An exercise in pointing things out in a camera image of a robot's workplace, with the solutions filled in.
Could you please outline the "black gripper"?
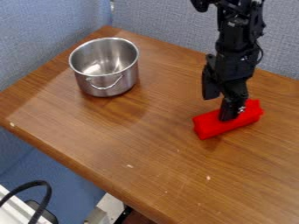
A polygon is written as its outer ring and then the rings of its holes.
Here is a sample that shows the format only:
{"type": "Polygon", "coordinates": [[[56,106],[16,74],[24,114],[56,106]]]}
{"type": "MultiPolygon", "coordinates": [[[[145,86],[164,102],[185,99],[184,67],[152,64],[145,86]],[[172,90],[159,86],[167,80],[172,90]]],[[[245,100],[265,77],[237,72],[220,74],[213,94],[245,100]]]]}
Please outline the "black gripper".
{"type": "Polygon", "coordinates": [[[217,39],[216,54],[208,54],[201,71],[201,97],[211,100],[224,95],[219,120],[231,121],[245,110],[248,98],[247,81],[260,61],[257,42],[217,39]]]}

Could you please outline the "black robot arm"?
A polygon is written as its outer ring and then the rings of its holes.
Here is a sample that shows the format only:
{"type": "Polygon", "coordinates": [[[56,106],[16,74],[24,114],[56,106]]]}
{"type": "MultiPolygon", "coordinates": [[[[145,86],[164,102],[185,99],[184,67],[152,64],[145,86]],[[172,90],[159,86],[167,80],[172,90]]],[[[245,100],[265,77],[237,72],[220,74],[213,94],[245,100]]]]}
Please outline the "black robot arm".
{"type": "Polygon", "coordinates": [[[191,0],[197,12],[205,12],[212,4],[217,8],[216,54],[205,56],[201,96],[204,100],[211,100],[223,95],[219,108],[221,122],[235,120],[247,109],[247,81],[264,56],[257,43],[267,27],[263,19],[264,1],[191,0]]]}

